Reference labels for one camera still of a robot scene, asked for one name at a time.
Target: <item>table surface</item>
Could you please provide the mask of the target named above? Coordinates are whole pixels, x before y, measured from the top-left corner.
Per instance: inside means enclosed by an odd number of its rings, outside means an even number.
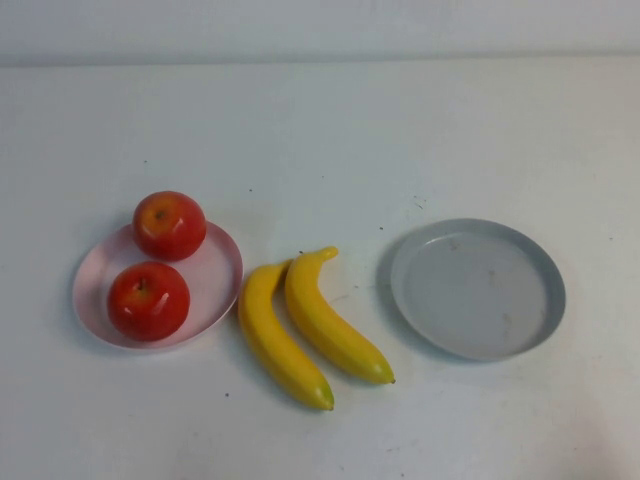
[[[632,57],[0,69],[0,478],[633,478],[639,84]],[[314,413],[233,315],[156,355],[83,332],[80,260],[168,188],[236,238],[247,271],[340,247],[322,289],[397,383],[318,360],[336,409]],[[398,241],[453,217],[555,259],[568,304],[546,343],[464,362],[399,317]]]

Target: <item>yellow banana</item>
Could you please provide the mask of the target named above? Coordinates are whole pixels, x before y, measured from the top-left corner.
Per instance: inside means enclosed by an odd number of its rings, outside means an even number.
[[[249,276],[238,302],[240,325],[249,347],[280,386],[309,407],[333,410],[329,383],[273,311],[273,293],[290,263],[264,265]]]
[[[371,383],[394,383],[382,353],[344,321],[318,289],[322,264],[336,255],[336,247],[327,247],[293,261],[285,280],[289,313],[307,340],[335,365]]]

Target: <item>white wall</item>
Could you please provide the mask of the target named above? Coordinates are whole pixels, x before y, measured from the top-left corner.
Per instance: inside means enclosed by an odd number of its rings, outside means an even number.
[[[0,0],[0,65],[640,51],[638,0]]]

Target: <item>apple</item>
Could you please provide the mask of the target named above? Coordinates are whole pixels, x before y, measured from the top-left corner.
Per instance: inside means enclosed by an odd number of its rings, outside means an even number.
[[[107,296],[109,319],[133,340],[153,342],[178,330],[189,313],[189,287],[178,271],[160,262],[126,268]]]
[[[207,234],[207,221],[195,200],[178,192],[144,198],[133,213],[133,239],[144,253],[167,262],[191,256]]]

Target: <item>gray plate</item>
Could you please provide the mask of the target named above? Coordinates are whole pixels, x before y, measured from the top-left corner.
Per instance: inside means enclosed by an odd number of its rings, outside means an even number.
[[[474,360],[535,347],[565,307],[551,257],[525,235],[484,220],[447,220],[409,235],[393,260],[391,289],[418,333]]]

